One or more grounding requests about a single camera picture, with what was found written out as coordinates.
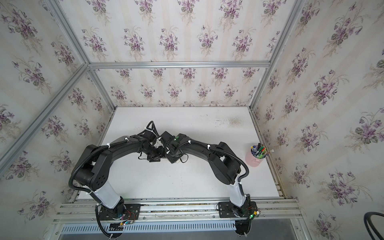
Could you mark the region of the aluminium mounting rail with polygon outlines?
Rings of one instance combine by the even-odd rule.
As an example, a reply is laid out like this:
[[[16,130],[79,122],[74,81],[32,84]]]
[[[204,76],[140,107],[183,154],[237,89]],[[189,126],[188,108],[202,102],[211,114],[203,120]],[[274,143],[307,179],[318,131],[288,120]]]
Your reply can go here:
[[[131,199],[126,204],[140,204],[137,222],[213,221],[220,218],[219,202],[227,199]],[[260,212],[258,219],[303,219],[294,199],[252,198]],[[79,200],[61,204],[53,216],[55,224],[95,223],[96,202]]]

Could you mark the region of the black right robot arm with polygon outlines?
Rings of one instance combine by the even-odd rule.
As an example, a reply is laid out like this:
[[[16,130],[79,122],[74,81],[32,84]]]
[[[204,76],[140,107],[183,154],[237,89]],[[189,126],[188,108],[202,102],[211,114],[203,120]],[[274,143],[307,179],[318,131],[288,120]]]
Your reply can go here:
[[[228,186],[230,202],[242,208],[249,199],[244,193],[242,179],[249,173],[249,167],[224,142],[207,144],[191,139],[184,134],[172,136],[164,132],[159,140],[165,148],[165,157],[175,163],[184,155],[192,155],[205,160],[210,165],[215,177]]]

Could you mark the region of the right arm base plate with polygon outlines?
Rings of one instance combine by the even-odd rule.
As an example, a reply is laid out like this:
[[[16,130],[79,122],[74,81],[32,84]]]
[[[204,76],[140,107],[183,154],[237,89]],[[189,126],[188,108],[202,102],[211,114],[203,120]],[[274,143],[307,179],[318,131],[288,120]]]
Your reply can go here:
[[[219,216],[222,219],[227,218],[247,218],[253,219],[260,215],[256,202],[244,203],[242,207],[237,207],[231,202],[219,202],[216,206]]]

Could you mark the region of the pink pen holder cup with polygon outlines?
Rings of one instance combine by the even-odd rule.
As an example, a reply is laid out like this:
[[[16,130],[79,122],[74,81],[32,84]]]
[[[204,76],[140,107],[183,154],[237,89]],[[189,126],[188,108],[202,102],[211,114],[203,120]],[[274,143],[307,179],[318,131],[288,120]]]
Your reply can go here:
[[[249,167],[258,167],[260,163],[266,158],[269,157],[274,152],[273,149],[269,150],[262,143],[251,146],[246,154],[246,164]]]

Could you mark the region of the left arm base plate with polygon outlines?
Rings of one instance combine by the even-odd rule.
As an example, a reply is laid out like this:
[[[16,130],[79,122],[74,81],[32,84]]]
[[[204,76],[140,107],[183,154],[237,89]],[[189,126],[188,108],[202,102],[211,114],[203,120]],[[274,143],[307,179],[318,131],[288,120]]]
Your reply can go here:
[[[114,209],[108,209],[104,206],[99,211],[101,221],[135,221],[139,218],[141,204],[118,204]]]

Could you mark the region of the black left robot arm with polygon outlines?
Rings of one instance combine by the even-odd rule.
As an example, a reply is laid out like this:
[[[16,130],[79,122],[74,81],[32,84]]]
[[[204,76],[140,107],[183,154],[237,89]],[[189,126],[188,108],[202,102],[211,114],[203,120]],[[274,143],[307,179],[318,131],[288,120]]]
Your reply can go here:
[[[137,135],[123,136],[103,146],[89,145],[73,169],[68,185],[71,189],[85,192],[117,218],[125,213],[123,197],[109,183],[114,162],[129,154],[145,154],[145,160],[160,162],[165,157],[164,147],[156,147],[160,138],[155,123],[149,122],[146,129]]]

